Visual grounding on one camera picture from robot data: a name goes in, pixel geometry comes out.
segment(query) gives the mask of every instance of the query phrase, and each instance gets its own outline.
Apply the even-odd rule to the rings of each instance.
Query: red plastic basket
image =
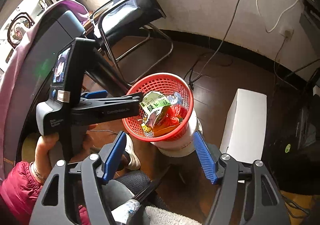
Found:
[[[138,121],[143,117],[147,117],[147,114],[140,107],[140,113],[138,116],[122,119],[126,130],[135,138],[147,142],[156,141],[173,141],[181,138],[188,128],[188,121],[190,119],[193,110],[193,94],[188,85],[177,75],[171,73],[155,73],[149,75],[137,83],[135,83],[127,94],[143,92],[144,94],[150,91],[158,91],[164,95],[172,95],[174,92],[181,94],[183,99],[183,106],[188,110],[186,117],[182,123],[170,133],[154,137],[152,132],[144,133],[141,128],[141,123]]]

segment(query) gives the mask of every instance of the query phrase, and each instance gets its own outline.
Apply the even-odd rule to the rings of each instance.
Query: shoe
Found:
[[[140,160],[133,151],[133,143],[132,143],[130,136],[128,134],[126,134],[126,135],[127,135],[127,145],[125,146],[124,151],[127,152],[130,157],[130,162],[129,162],[127,168],[132,171],[135,171],[135,170],[140,169]]]

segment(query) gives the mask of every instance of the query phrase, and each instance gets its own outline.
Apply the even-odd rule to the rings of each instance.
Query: chair cushion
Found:
[[[113,4],[116,4],[119,1],[121,0],[114,0]],[[102,21],[102,29],[106,33],[106,36],[108,36],[119,27],[138,19],[143,14],[143,10],[150,7],[151,2],[149,0],[129,0],[106,15]],[[94,29],[94,34],[97,38],[101,38],[97,26]]]
[[[143,14],[143,10],[136,8],[131,5],[124,5],[115,14],[107,15],[102,21],[102,29],[108,36],[111,32],[115,31],[119,27],[122,27],[136,19],[138,19]],[[94,28],[94,34],[97,38],[101,38],[98,25]]]
[[[125,36],[134,35],[135,32],[142,26],[147,25],[150,22],[153,22],[154,20],[162,18],[162,14],[154,9],[150,8],[148,10],[144,10],[142,15],[138,17],[137,19],[133,20],[132,22],[129,22],[126,25],[123,25],[117,29],[114,29],[107,35],[107,40],[112,47],[115,43],[117,43],[119,40],[124,38]],[[106,50],[106,47],[102,41],[102,38],[96,38],[96,41],[99,43],[102,50]]]

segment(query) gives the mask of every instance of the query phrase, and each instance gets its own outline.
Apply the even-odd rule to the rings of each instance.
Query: white fuzzy fabric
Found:
[[[193,219],[155,207],[147,206],[145,211],[150,218],[150,225],[201,225]]]

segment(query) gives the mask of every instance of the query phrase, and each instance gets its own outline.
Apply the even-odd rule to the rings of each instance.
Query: device label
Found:
[[[57,100],[63,103],[70,102],[70,92],[58,90]]]
[[[125,109],[119,109],[119,110],[113,110],[113,111],[106,111],[106,114],[113,114],[113,113],[119,113],[119,112],[127,112],[129,111],[129,108],[125,108]]]
[[[53,119],[53,120],[50,120],[50,125],[51,127],[59,126],[61,122],[63,122],[63,119],[59,119],[59,120]]]

